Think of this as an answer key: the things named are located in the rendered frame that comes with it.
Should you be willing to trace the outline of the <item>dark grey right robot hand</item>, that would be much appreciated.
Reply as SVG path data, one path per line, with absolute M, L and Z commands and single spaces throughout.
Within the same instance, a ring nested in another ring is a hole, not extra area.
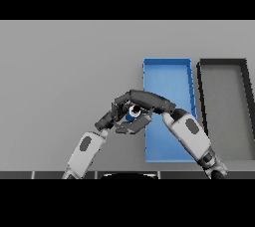
M 138 117 L 130 122 L 119 121 L 129 112 L 132 106 L 140 107 Z M 124 95 L 115 99 L 112 106 L 113 125 L 116 133 L 136 134 L 152 121 L 152 114 L 173 114 L 175 103 L 154 93 L 129 90 Z

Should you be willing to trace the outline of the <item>blue bin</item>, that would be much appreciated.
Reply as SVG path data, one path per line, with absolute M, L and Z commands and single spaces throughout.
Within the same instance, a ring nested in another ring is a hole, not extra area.
M 191 60 L 189 58 L 144 58 L 143 89 L 158 94 L 197 117 Z M 160 114 L 145 127 L 145 161 L 149 163 L 193 162 Z

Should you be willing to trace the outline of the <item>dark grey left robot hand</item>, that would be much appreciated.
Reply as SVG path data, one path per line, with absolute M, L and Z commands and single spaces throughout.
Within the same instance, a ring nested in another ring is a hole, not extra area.
M 116 128 L 122 128 L 124 125 L 119 121 L 127 114 L 128 105 L 126 103 L 112 104 L 111 109 L 95 123 L 95 127 L 98 131 L 104 129 L 111 129 L 113 126 Z

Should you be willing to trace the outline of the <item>dark grey bin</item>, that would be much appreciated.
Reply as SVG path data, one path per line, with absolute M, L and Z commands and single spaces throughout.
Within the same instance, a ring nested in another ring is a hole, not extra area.
M 200 59 L 202 123 L 223 160 L 255 160 L 255 102 L 246 59 Z

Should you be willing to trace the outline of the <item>blue pipe with pale ring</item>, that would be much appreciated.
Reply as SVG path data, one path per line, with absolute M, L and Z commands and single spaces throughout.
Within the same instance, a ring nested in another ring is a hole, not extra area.
M 128 111 L 126 114 L 127 121 L 133 121 L 136 118 L 138 118 L 139 116 L 140 116 L 140 106 L 132 105 L 128 108 Z

